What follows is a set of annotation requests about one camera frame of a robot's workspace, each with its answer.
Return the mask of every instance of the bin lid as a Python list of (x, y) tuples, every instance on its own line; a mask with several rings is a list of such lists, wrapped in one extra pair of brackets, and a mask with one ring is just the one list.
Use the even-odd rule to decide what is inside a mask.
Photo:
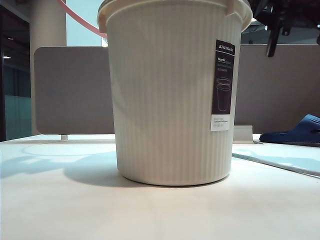
[[(104, 0), (98, 10), (97, 23), (101, 33), (107, 33), (106, 21), (116, 11), (132, 5), (160, 1), (160, 0)], [(251, 23), (253, 13), (248, 0), (206, 0), (213, 4), (226, 7), (226, 15), (237, 13), (242, 19), (241, 31), (244, 31)]]

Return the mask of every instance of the pink cable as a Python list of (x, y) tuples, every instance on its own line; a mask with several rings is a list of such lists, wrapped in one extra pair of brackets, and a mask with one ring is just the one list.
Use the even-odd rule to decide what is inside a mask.
[(80, 17), (78, 14), (76, 14), (70, 7), (68, 7), (67, 4), (64, 3), (63, 0), (57, 0), (57, 2), (61, 5), (61, 7), (64, 9), (64, 11), (72, 17), (74, 20), (76, 20), (78, 23), (80, 23), (82, 26), (85, 28), (89, 29), (91, 32), (99, 35), (100, 37), (107, 39), (107, 34), (106, 33), (101, 33), (99, 31), (99, 28), (93, 26), (91, 23), (87, 22), (84, 20), (82, 17)]

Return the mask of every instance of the slipper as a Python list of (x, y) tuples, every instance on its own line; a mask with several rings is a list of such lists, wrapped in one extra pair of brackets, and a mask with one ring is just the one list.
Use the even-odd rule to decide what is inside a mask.
[(320, 117), (308, 114), (294, 129), (264, 133), (259, 140), (266, 143), (320, 143)]

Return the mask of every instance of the product label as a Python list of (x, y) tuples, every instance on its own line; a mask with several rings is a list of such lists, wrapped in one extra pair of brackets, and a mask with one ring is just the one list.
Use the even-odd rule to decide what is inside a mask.
[(215, 72), (211, 110), (211, 131), (230, 129), (232, 83), (236, 46), (216, 41)]

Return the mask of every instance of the ribbed plastic bin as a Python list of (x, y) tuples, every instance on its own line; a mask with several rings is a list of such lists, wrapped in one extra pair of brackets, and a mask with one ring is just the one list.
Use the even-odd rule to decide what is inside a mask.
[[(240, 38), (251, 19), (246, 0), (102, 3), (98, 24), (108, 35), (117, 166), (124, 177), (187, 186), (229, 174)], [(223, 72), (228, 57), (233, 68), (225, 65)]]

